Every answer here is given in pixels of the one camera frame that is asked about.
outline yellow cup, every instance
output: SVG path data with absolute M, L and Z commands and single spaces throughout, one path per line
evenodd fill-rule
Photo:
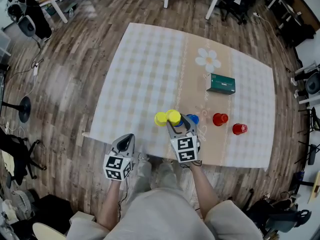
M 170 109 L 166 112 L 166 119 L 171 122 L 172 126 L 177 126 L 180 123 L 181 114 L 175 109 Z
M 164 112 L 158 112 L 154 116 L 154 122 L 157 126 L 166 126 L 167 115 Z

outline red cup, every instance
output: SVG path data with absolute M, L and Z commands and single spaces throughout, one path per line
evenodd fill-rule
M 212 121 L 215 126 L 222 126 L 226 122 L 228 122 L 229 117 L 227 114 L 215 113 L 213 115 Z
M 248 126 L 242 123 L 236 123 L 233 125 L 232 131 L 235 135 L 244 134 L 248 131 Z

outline flower pattern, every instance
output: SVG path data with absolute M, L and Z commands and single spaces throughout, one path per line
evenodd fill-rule
M 205 66 L 205 70 L 208 73 L 213 73 L 215 68 L 221 67 L 221 62 L 217 60 L 217 53 L 214 50 L 207 52 L 203 48 L 198 49 L 200 57 L 195 58 L 195 63 L 200 66 Z

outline wooden floor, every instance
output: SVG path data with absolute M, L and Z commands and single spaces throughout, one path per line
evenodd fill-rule
M 249 189 L 255 189 L 257 200 L 265 192 L 278 198 L 286 191 L 293 172 L 301 169 L 294 162 L 303 155 L 304 140 L 296 134 L 305 126 L 305 117 L 298 113 L 299 105 L 290 85 L 291 70 L 298 68 L 292 50 L 288 50 L 290 64 L 270 26 L 251 19 L 247 25 L 238 25 L 229 17 L 221 21 L 220 11 L 214 10 L 209 20 L 205 15 L 211 0 L 64 0 L 66 7 L 77 2 L 75 16 L 64 24 L 58 15 L 53 16 L 55 32 L 44 45 L 39 58 L 39 74 L 33 92 L 31 117 L 20 123 L 31 142 L 42 140 L 34 150 L 35 160 L 47 166 L 46 171 L 34 168 L 38 179 L 26 176 L 21 189 L 34 188 L 42 197 L 53 194 L 70 201 L 72 208 L 96 215 L 106 196 L 110 182 L 102 171 L 106 144 L 82 137 L 89 132 L 109 66 L 118 44 L 130 22 L 144 23 L 176 29 L 205 37 L 239 50 L 273 68 L 276 118 L 272 156 L 269 167 L 263 169 L 204 166 L 204 170 L 221 199 L 233 197 L 243 206 Z M 255 7 L 258 13 L 270 20 L 262 1 Z M 34 40 L 23 36 L 15 25 L 6 33 L 14 46 L 11 50 L 11 72 L 7 77 L 4 101 L 18 104 L 34 85 L 33 71 L 15 75 L 30 68 L 38 48 Z M 10 121 L 14 129 L 17 112 L 3 108 L 2 122 Z M 1 184 L 5 186 L 6 171 L 1 163 Z M 176 167 L 181 187 L 196 207 L 197 195 L 191 172 Z M 5 194 L 10 191 L 4 187 Z

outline green box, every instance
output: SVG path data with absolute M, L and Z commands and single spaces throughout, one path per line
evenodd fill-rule
M 206 90 L 221 94 L 234 94 L 236 92 L 236 81 L 234 78 L 218 74 L 210 74 L 206 77 Z

